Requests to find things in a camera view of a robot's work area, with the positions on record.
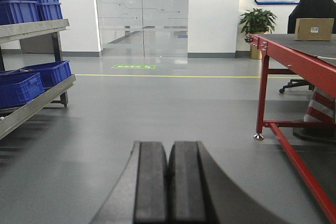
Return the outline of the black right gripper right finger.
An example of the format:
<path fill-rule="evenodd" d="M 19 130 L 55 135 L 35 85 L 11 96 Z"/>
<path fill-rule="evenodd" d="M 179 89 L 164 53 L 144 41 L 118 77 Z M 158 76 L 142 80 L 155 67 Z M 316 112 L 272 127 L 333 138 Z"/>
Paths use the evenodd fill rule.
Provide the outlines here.
<path fill-rule="evenodd" d="M 237 186 L 202 142 L 175 142 L 169 172 L 171 223 L 286 223 Z"/>

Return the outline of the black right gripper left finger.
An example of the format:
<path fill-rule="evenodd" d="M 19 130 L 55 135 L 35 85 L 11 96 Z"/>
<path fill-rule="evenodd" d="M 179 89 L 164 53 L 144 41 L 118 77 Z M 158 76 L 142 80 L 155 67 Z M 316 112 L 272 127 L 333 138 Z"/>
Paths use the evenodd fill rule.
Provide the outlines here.
<path fill-rule="evenodd" d="M 166 223 L 166 170 L 161 142 L 134 142 L 124 170 L 91 223 Z"/>

